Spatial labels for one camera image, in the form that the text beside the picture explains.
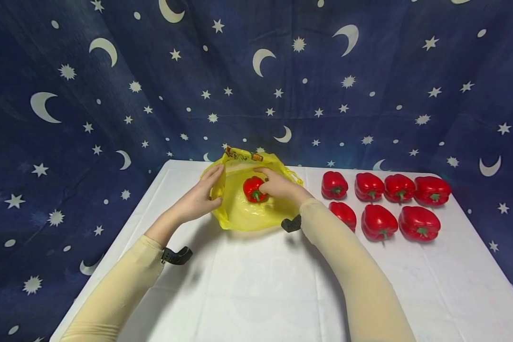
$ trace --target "white table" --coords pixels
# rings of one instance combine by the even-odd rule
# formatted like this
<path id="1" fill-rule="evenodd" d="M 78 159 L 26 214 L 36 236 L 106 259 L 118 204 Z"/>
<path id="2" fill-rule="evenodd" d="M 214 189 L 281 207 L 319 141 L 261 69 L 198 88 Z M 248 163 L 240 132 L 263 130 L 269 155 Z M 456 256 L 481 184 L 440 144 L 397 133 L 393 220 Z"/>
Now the white table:
<path id="1" fill-rule="evenodd" d="M 191 188 L 209 165 L 168 161 L 63 318 L 58 341 L 95 286 L 153 221 Z M 291 168 L 318 199 L 330 169 Z M 422 342 L 513 342 L 513 287 L 451 197 L 434 209 L 442 230 L 432 244 L 397 232 L 369 242 L 361 232 L 365 204 L 354 194 L 357 170 L 337 170 L 350 188 L 344 200 L 358 216 L 356 234 L 392 282 Z M 381 179 L 394 172 L 373 171 Z M 414 179 L 420 173 L 406 173 Z M 401 206 L 381 199 L 396 217 Z M 119 341 L 349 341 L 343 294 L 323 257 L 301 231 L 223 231 L 211 215 L 182 226 L 175 251 L 189 246 L 185 266 L 167 265 L 146 293 Z"/>

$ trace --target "starry fabric backdrop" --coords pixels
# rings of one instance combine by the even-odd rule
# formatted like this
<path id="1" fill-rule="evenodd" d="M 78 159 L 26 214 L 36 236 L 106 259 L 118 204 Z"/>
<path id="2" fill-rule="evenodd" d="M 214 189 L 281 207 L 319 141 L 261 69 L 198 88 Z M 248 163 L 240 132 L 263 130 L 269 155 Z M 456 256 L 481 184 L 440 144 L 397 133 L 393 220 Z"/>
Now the starry fabric backdrop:
<path id="1" fill-rule="evenodd" d="M 226 144 L 439 174 L 513 284 L 513 0 L 0 0 L 0 341 L 48 341 L 163 163 Z"/>

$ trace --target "black plastic clip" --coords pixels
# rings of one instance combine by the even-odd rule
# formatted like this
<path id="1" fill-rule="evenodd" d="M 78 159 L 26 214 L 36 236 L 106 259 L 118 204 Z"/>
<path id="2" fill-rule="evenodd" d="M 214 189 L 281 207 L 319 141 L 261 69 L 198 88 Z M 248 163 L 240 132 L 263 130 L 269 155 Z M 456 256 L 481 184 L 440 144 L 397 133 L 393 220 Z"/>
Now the black plastic clip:
<path id="1" fill-rule="evenodd" d="M 284 219 L 281 222 L 281 227 L 288 233 L 292 233 L 293 231 L 297 231 L 300 229 L 302 224 L 302 217 L 297 215 L 292 221 L 288 218 Z"/>
<path id="2" fill-rule="evenodd" d="M 161 256 L 161 263 L 170 263 L 173 265 L 184 265 L 188 262 L 188 260 L 192 257 L 194 253 L 187 246 L 184 246 L 178 253 L 173 252 L 169 248 L 166 248 L 163 251 L 163 255 Z"/>

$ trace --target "arm sleeve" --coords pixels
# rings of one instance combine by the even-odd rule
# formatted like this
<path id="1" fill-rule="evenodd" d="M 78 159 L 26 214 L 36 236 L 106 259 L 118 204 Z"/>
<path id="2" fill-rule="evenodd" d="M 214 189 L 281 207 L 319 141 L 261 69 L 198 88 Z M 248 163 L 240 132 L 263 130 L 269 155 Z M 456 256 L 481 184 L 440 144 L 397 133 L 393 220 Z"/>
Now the arm sleeve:
<path id="1" fill-rule="evenodd" d="M 415 342 L 399 299 L 353 232 L 317 199 L 300 207 L 302 230 L 335 273 L 353 342 Z"/>
<path id="2" fill-rule="evenodd" d="M 163 248 L 142 235 L 112 267 L 66 329 L 61 342 L 114 342 L 163 270 Z"/>

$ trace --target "red bell pepper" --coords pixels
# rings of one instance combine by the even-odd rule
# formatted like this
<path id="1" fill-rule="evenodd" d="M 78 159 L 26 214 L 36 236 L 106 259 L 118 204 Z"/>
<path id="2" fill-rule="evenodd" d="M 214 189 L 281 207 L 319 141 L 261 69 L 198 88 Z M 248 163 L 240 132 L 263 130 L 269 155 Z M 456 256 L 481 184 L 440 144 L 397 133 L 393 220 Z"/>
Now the red bell pepper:
<path id="1" fill-rule="evenodd" d="M 376 201 L 384 193 L 384 183 L 374 174 L 365 172 L 356 176 L 356 196 L 361 201 Z"/>
<path id="2" fill-rule="evenodd" d="M 361 230 L 369 240 L 386 240 L 397 231 L 397 220 L 381 205 L 369 204 L 361 215 Z"/>
<path id="3" fill-rule="evenodd" d="M 351 231 L 356 232 L 356 224 L 357 217 L 356 213 L 345 203 L 343 202 L 331 202 L 329 204 L 329 210 L 333 212 L 342 221 L 348 226 Z"/>
<path id="4" fill-rule="evenodd" d="M 393 176 L 387 176 L 385 184 L 386 191 L 384 197 L 389 201 L 401 203 L 407 202 L 414 197 L 416 186 L 409 177 L 403 174 L 396 173 Z"/>
<path id="5" fill-rule="evenodd" d="M 321 194 L 326 199 L 341 199 L 346 196 L 348 182 L 340 172 L 328 171 L 321 181 Z"/>
<path id="6" fill-rule="evenodd" d="M 414 198 L 420 205 L 440 206 L 448 201 L 451 194 L 447 182 L 432 176 L 416 177 Z"/>
<path id="7" fill-rule="evenodd" d="M 399 226 L 403 235 L 410 240 L 429 242 L 437 237 L 441 222 L 426 208 L 403 207 L 399 216 Z"/>
<path id="8" fill-rule="evenodd" d="M 268 194 L 259 190 L 262 184 L 264 184 L 264 181 L 257 176 L 253 176 L 250 179 L 245 180 L 243 183 L 243 193 L 245 193 L 249 202 L 262 202 L 268 197 Z"/>

